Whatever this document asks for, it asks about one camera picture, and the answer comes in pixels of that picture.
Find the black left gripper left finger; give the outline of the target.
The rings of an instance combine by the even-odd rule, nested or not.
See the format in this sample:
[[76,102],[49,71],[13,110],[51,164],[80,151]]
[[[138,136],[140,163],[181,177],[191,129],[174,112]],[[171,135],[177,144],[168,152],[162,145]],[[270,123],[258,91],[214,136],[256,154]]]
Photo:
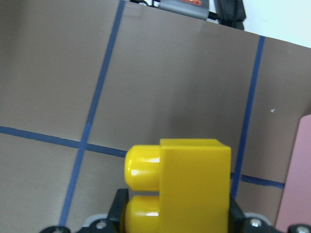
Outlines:
[[127,188],[118,189],[106,219],[109,233],[125,232],[125,213],[128,202],[129,190]]

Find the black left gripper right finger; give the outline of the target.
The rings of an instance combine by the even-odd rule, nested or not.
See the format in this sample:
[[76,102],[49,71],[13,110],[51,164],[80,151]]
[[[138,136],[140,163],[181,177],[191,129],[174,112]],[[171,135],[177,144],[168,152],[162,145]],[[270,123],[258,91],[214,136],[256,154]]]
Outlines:
[[235,199],[230,195],[228,211],[228,232],[239,233],[245,222],[245,214],[238,206]]

